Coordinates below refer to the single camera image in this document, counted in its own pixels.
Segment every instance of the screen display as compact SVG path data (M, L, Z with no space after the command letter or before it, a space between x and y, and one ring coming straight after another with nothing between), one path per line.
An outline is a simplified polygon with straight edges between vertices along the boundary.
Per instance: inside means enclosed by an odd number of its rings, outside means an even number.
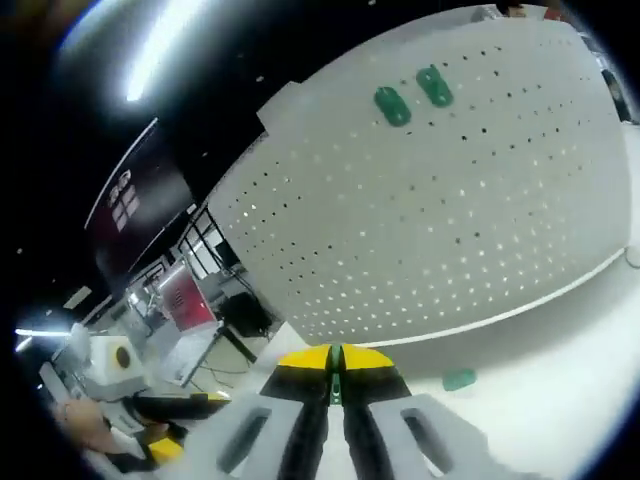
M96 262L121 293L142 254L193 203L157 120L125 153L96 201L85 229Z
M173 265L158 283L162 302L182 332L216 321L191 271L181 262Z

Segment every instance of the person's hand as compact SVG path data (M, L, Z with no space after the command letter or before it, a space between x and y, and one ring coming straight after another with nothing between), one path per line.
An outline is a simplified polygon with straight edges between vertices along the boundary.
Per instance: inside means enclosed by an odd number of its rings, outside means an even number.
M101 453L121 453L100 406L93 400L69 400L58 405L54 415L78 446Z

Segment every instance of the yellow object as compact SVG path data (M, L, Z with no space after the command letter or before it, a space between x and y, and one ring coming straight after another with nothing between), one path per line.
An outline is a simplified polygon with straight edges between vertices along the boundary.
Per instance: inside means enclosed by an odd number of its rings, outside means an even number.
M149 444L149 450L158 465L164 465L182 455L182 447L170 438L163 438Z
M207 400L229 400L229 397L225 397L224 395L220 395L219 393L210 393L210 392L196 392L191 394L191 398L199 397L204 395L207 397Z
M354 347L353 345L342 345L345 367L347 370L358 370L361 368L393 367L393 362L380 352L368 348Z
M318 345L301 352L293 352L282 357L278 365L281 367L311 368L324 370L327 366L327 355L331 345Z

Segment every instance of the green block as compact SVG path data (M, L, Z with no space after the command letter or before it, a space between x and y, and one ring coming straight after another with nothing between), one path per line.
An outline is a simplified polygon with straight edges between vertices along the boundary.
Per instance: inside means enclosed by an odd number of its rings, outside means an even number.
M453 94L435 65L418 70L416 82L436 107L448 107L453 103Z
M402 97L391 87L379 87L373 96L387 122L394 127L402 127L411 120L411 111Z
M470 368L462 368L447 372L442 376L442 386L447 392L460 390L476 383L476 372Z
M340 374L334 373L331 376L331 400L330 405L342 405L342 390L340 387Z
M331 355L331 371L337 372L340 369L340 355L342 354L342 345L331 345L329 354Z

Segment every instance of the table surface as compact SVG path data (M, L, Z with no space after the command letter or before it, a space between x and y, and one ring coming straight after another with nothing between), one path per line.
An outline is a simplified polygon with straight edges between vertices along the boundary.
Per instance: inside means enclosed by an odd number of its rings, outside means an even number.
M394 360L413 394L431 395L483 431L499 462L564 479L597 459L636 398L638 311L640 274L619 259L518 317L379 350ZM259 391L280 357L306 346L285 323L235 395ZM442 373L460 367L473 368L476 383L444 391Z

